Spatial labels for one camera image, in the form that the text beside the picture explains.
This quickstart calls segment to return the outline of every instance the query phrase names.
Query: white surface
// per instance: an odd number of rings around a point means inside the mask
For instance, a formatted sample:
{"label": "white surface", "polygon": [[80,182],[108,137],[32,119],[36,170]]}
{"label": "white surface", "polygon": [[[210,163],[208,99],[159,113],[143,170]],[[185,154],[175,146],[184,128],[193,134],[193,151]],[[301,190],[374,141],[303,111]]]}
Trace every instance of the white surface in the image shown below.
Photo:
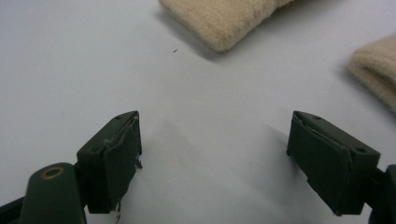
{"label": "white surface", "polygon": [[396,163],[394,114],[347,72],[355,49],[395,32],[395,12],[300,1],[217,54],[155,0],[1,0],[0,204],[139,110],[144,169],[120,223],[367,223],[367,206],[334,216],[285,151],[301,110],[381,152],[381,169]]}

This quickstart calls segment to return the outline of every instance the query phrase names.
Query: fuzzy cloth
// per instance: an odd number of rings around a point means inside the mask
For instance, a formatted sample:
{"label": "fuzzy cloth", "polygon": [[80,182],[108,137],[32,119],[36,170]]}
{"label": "fuzzy cloth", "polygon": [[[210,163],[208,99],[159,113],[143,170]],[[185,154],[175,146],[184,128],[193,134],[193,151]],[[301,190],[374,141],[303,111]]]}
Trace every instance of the fuzzy cloth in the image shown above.
{"label": "fuzzy cloth", "polygon": [[159,0],[166,11],[215,51],[232,48],[291,0]]}
{"label": "fuzzy cloth", "polygon": [[358,49],[349,70],[396,113],[396,34]]}

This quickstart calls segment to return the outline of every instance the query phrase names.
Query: tan cloth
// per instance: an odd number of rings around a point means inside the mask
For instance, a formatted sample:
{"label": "tan cloth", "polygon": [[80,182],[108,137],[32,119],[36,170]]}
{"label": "tan cloth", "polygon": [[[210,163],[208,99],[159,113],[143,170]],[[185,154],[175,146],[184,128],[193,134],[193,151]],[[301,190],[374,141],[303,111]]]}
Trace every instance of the tan cloth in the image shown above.
{"label": "tan cloth", "polygon": [[215,51],[232,48],[291,0],[159,0],[166,11]]}
{"label": "tan cloth", "polygon": [[396,113],[396,34],[358,49],[349,70]]}

